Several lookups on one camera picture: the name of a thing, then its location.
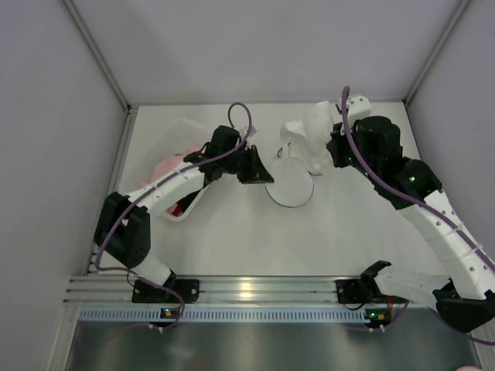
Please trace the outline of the white bra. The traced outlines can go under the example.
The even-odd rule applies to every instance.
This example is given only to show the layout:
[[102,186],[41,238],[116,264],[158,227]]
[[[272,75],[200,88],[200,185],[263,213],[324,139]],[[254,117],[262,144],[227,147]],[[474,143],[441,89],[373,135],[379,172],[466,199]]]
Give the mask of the white bra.
[[313,105],[301,119],[281,126],[281,156],[300,161],[312,175],[322,175],[333,164],[326,149],[333,124],[329,101]]

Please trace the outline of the round mesh laundry bag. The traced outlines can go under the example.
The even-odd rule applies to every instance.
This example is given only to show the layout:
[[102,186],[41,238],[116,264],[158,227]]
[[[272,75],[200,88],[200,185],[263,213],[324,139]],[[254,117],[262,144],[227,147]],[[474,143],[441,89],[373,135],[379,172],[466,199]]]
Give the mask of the round mesh laundry bag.
[[283,144],[268,166],[274,182],[265,186],[271,200],[285,208],[306,205],[314,193],[314,178],[323,175],[310,169],[290,143]]

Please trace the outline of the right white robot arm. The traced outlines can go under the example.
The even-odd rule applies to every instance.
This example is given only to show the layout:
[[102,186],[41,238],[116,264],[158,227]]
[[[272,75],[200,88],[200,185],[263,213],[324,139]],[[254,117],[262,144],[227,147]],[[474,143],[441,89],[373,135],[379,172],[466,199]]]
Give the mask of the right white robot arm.
[[431,275],[379,260],[336,284],[341,304],[396,297],[429,307],[459,332],[494,318],[494,261],[464,226],[429,166],[403,154],[401,131],[387,117],[337,123],[326,148],[335,167],[359,171],[422,236],[445,269]]

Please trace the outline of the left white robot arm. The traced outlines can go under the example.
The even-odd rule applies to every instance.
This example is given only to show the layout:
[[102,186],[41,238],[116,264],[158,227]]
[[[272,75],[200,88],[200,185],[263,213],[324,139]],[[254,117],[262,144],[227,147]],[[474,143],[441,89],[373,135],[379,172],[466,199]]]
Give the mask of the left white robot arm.
[[152,217],[224,174],[235,175],[241,184],[274,182],[257,148],[234,128],[219,126],[204,148],[187,155],[163,177],[129,194],[107,196],[94,232],[98,253],[109,253],[119,262],[118,270],[171,293],[176,275],[152,254]]

